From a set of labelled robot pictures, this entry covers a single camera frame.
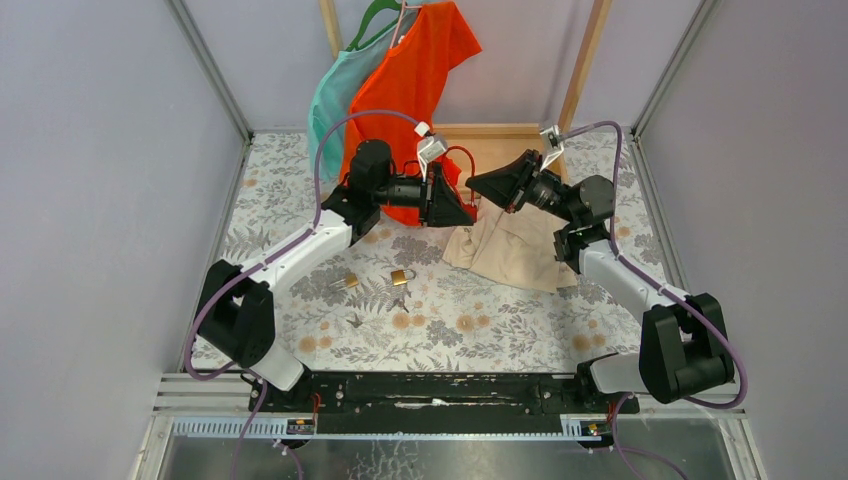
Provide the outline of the brass padlock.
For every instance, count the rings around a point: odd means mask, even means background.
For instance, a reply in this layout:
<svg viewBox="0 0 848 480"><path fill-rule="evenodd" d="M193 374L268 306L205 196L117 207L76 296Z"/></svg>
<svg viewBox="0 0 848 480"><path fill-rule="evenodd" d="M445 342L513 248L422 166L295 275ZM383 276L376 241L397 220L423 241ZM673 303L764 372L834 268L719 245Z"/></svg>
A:
<svg viewBox="0 0 848 480"><path fill-rule="evenodd" d="M403 286L415 280L417 276L417 272L412 269L398 269L390 272L389 280L393 286Z"/></svg>
<svg viewBox="0 0 848 480"><path fill-rule="evenodd" d="M354 273L348 273L343 278L330 282L328 284L328 289L331 291L342 291L355 288L359 284L360 282L357 275Z"/></svg>

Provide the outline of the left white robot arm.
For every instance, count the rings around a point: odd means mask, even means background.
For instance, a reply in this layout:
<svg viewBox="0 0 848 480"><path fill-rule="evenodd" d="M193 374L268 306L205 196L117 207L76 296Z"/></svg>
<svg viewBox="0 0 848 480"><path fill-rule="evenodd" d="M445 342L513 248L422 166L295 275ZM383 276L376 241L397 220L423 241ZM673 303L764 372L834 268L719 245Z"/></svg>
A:
<svg viewBox="0 0 848 480"><path fill-rule="evenodd" d="M419 173L410 176L395 166L386 142L360 143L348 173L311 222L246 267L220 260L208 270L191 334L272 385L272 398L285 410L304 407L311 387L301 377L304 364L277 338L275 292L365 237L384 206L409 207L426 227L471 225L472 215L445 175L447 152L442 135L423 137Z"/></svg>

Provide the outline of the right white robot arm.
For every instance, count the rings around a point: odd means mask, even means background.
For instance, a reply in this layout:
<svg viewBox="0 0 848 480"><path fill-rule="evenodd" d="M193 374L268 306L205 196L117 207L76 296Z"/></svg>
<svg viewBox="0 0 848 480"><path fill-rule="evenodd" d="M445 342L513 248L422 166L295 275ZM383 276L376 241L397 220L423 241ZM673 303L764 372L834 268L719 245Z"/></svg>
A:
<svg viewBox="0 0 848 480"><path fill-rule="evenodd" d="M534 206L565 220L553 235L556 259L600 285L638 321L637 353L578 365L573 396L583 410L597 412L624 392L647 393L663 404L691 400L734 380L718 301L661 284L614 247L606 228L615 204L611 180L593 175L567 185L544 168L539 152L528 150L466 185L507 213Z"/></svg>

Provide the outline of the small silver keys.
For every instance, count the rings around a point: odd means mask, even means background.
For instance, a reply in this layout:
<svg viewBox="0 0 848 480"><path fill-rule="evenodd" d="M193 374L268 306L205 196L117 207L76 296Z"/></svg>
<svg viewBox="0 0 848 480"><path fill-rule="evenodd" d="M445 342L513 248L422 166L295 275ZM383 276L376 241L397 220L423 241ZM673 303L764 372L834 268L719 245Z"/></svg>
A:
<svg viewBox="0 0 848 480"><path fill-rule="evenodd" d="M363 325L363 320L357 315L354 314L352 318L346 320L353 328L357 329Z"/></svg>
<svg viewBox="0 0 848 480"><path fill-rule="evenodd" d="M403 311L404 313L409 313L409 312L410 312L410 310L409 310L409 309L408 309L408 307L406 306L405 298L404 298L404 297L398 297L398 298L396 298L396 299L395 299L395 300L391 303L390 307L391 307L391 308L397 308L397 309L399 309L400 311Z"/></svg>

